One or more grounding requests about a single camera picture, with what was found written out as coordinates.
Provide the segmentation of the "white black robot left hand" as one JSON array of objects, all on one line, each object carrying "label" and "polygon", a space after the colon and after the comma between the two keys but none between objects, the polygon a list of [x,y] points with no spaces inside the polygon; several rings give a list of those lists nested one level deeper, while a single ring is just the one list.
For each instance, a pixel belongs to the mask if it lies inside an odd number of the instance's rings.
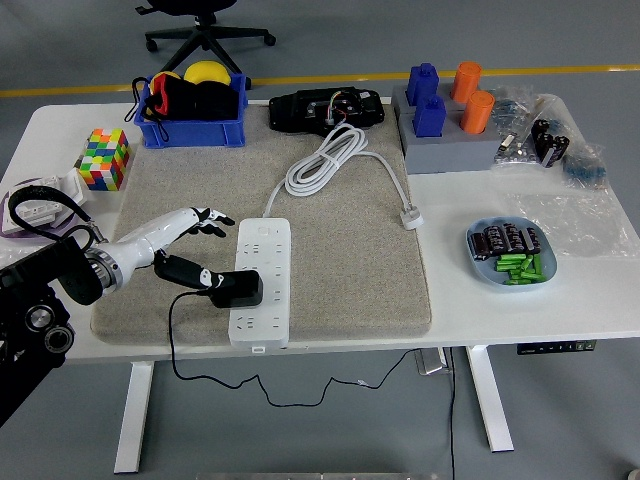
[{"label": "white black robot left hand", "polygon": [[145,223],[116,242],[104,244],[102,251],[117,266],[116,289],[126,285],[136,269],[150,266],[158,251],[165,250],[187,233],[225,237],[219,223],[233,226],[235,221],[215,209],[182,208]]}]

